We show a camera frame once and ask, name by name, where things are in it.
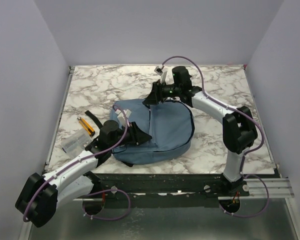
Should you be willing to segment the blue backpack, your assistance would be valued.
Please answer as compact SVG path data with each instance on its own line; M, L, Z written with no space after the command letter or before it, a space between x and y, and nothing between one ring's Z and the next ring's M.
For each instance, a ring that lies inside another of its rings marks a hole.
M117 101L115 105L122 110L129 109L129 123L136 122L152 139L139 146L120 145L112 150L111 156L132 167L176 159L187 152L195 131L192 111L176 100L158 105L143 105L142 102L142 99L129 99ZM111 110L109 120L122 126L114 110Z

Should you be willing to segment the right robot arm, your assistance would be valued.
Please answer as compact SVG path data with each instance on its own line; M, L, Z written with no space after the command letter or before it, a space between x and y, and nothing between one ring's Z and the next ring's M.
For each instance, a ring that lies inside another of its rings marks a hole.
M150 94L143 104L158 105L168 98L179 98L188 107L200 110L222 125L222 140L227 148L226 166L222 173L226 180L220 183L220 191L231 196L238 190L237 181L242 178L244 154L258 137L255 121L248 107L236 108L208 95L202 87L192 84L185 66L172 69L173 84L166 83L167 70L159 65L154 70L160 79L152 83Z

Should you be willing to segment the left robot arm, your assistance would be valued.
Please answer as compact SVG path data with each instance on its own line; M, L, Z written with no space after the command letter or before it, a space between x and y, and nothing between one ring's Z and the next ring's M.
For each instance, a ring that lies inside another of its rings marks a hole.
M107 120L99 136L73 160L46 174L30 175L15 208L23 214L24 222L42 227L61 204L84 195L94 198L100 194L101 185L86 174L106 161L114 148L140 146L151 139L152 136L142 131L136 122L120 126L115 120Z

